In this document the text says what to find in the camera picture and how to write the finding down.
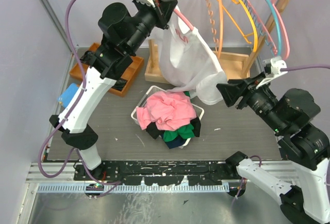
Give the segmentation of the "pink hanger of white shirt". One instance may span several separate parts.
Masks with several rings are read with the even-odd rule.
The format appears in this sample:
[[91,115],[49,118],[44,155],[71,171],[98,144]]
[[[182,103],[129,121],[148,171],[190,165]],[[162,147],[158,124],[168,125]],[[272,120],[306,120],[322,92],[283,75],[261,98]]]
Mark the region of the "pink hanger of white shirt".
[[190,23],[190,21],[177,9],[174,9],[175,14],[188,26],[190,31],[193,31],[194,26]]

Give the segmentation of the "orange plastic hanger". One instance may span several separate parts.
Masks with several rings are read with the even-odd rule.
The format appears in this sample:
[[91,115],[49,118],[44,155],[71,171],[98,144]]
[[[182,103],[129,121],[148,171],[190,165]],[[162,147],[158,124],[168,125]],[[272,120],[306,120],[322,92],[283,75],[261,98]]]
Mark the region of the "orange plastic hanger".
[[224,16],[222,0],[205,0],[210,18],[211,33],[217,59],[220,59],[223,46]]

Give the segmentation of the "white t shirt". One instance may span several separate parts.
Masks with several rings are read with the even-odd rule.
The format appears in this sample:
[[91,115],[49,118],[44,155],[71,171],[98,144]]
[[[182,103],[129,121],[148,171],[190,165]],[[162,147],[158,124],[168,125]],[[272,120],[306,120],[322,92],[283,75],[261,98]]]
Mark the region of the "white t shirt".
[[174,86],[170,92],[188,91],[206,105],[223,100],[216,88],[227,77],[217,56],[194,27],[188,26],[175,14],[160,43],[159,67],[165,80]]

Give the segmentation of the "green t shirt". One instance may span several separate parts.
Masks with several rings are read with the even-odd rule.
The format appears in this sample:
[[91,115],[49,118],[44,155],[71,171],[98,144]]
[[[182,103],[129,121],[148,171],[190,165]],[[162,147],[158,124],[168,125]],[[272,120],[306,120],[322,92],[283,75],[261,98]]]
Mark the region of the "green t shirt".
[[185,140],[199,137],[200,120],[190,101],[188,91],[167,94],[166,100],[171,100],[171,112],[166,114],[163,140],[173,147],[174,143],[184,143]]

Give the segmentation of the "pink t shirt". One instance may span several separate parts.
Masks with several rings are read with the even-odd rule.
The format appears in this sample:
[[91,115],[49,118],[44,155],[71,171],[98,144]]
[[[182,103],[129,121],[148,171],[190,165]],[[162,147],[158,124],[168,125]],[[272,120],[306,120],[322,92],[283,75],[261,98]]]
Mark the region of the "pink t shirt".
[[138,123],[145,130],[155,123],[158,130],[175,131],[197,117],[190,97],[183,92],[158,91],[136,108]]

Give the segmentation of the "navy blue t shirt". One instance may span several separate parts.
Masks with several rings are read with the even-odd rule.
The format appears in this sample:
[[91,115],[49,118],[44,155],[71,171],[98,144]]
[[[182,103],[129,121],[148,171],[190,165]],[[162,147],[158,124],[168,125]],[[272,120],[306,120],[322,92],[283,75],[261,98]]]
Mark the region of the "navy blue t shirt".
[[177,147],[181,147],[186,143],[186,139],[181,138],[180,136],[177,136],[174,140],[172,141],[167,141],[165,142],[166,146],[169,149],[174,149]]

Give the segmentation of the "yellow plastic hanger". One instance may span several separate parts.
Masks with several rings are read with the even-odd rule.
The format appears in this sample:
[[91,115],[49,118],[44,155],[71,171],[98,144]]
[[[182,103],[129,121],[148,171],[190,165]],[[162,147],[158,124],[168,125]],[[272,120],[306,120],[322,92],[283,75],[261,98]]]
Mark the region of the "yellow plastic hanger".
[[231,22],[234,24],[234,26],[236,27],[236,29],[238,30],[239,34],[241,35],[241,37],[245,40],[245,42],[248,45],[252,46],[252,51],[256,52],[257,48],[258,48],[258,34],[257,34],[257,28],[255,25],[255,22],[252,18],[252,15],[250,13],[250,11],[248,10],[247,6],[244,4],[243,0],[230,0],[233,4],[240,6],[244,12],[244,16],[248,19],[250,25],[251,25],[251,29],[252,31],[250,33],[245,33],[242,28],[240,27],[240,25],[238,24],[238,22],[234,19],[234,17],[230,14],[230,12],[226,9],[226,7],[223,7],[223,10],[225,11],[225,13],[228,15],[229,19],[231,20]]

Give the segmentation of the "light blue metal-hook hanger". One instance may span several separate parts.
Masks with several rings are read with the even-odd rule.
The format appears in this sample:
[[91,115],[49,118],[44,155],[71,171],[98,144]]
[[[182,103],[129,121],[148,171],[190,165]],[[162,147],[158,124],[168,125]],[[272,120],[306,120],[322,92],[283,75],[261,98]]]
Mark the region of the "light blue metal-hook hanger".
[[278,14],[275,10],[275,7],[271,3],[270,0],[264,0],[268,5],[271,17],[275,23],[276,33],[277,33],[277,42],[274,42],[270,32],[266,28],[265,23],[263,22],[262,18],[258,14],[255,7],[252,5],[250,0],[243,0],[244,4],[246,5],[248,11],[252,14],[253,20],[256,21],[256,27],[259,29],[260,35],[265,37],[265,43],[270,46],[272,55],[273,56],[280,56],[283,51],[283,40],[282,40],[282,31],[281,25],[279,23]]

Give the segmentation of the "black t shirt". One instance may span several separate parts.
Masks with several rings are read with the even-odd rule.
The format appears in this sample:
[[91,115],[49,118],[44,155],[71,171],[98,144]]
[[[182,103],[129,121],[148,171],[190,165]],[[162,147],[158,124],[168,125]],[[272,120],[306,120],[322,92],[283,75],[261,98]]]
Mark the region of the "black t shirt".
[[150,123],[146,132],[153,138],[157,139],[159,136],[163,137],[165,142],[174,140],[177,136],[183,139],[199,137],[201,132],[201,122],[198,117],[192,119],[189,124],[181,126],[175,131],[159,130],[155,122]]

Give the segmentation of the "pink plastic hanger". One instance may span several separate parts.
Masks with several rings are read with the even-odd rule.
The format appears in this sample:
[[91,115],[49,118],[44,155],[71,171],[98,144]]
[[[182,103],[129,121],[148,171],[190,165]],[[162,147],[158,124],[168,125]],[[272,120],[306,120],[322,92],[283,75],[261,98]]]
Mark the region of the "pink plastic hanger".
[[281,53],[281,57],[282,57],[283,60],[286,60],[289,57],[289,54],[290,54],[290,44],[289,44],[287,31],[286,31],[282,16],[281,16],[279,10],[276,7],[277,0],[270,0],[270,1],[273,4],[273,6],[275,7],[275,10],[276,10],[276,12],[278,14],[278,18],[279,18],[279,23],[281,25],[282,40],[283,40],[283,44],[284,44],[283,45],[283,51]]

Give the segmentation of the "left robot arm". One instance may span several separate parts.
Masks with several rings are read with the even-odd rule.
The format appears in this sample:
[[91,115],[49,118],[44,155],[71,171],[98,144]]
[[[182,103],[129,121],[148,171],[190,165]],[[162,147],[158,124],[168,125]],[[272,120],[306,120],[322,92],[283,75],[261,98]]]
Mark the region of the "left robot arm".
[[101,45],[89,59],[83,83],[68,107],[49,119],[53,127],[62,132],[61,137],[79,151],[85,162],[85,175],[92,181],[103,176],[102,160],[95,145],[98,135],[88,125],[88,120],[105,93],[115,85],[131,65],[132,57],[154,27],[167,29],[177,0],[152,0],[150,6],[133,0],[137,8],[130,15],[123,3],[112,3],[105,8],[98,26],[103,32]]

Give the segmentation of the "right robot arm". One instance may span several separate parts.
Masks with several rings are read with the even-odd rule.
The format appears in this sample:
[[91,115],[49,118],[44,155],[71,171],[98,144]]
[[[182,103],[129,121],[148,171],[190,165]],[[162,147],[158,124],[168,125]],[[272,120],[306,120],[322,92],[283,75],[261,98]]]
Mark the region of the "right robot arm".
[[277,202],[292,223],[329,223],[329,138],[311,122],[320,107],[303,89],[291,88],[277,99],[265,79],[263,73],[231,79],[217,84],[217,89],[228,107],[250,107],[272,129],[300,184],[276,178],[242,152],[226,159],[226,173],[233,180],[242,177],[254,183]]

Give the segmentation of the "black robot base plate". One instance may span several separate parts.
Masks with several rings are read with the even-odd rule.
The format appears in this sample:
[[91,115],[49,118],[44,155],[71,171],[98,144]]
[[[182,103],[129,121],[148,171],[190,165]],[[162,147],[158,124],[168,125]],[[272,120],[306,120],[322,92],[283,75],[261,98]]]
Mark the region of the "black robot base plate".
[[97,180],[120,181],[124,185],[222,185],[224,180],[240,180],[222,161],[103,161],[91,172]]

